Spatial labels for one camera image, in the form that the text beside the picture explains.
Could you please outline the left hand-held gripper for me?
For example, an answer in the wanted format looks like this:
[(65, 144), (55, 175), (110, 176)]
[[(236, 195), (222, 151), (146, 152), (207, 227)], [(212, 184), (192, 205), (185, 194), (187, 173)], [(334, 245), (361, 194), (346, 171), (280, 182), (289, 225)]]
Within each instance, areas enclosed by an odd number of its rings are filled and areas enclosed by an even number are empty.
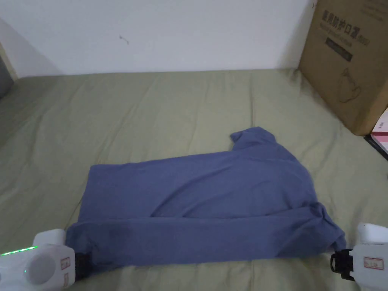
[(65, 245), (66, 232), (52, 229), (36, 234), (31, 247), (0, 256), (2, 291), (60, 291), (91, 274), (89, 254)]

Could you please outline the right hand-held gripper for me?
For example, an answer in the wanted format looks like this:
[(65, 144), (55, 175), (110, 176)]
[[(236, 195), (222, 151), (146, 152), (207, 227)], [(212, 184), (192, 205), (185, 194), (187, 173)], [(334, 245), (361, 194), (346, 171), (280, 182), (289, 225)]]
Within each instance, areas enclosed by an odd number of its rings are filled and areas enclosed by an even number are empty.
[(342, 279), (356, 282), (371, 291), (388, 289), (388, 229), (384, 226), (358, 225), (359, 243), (330, 256), (330, 270)]

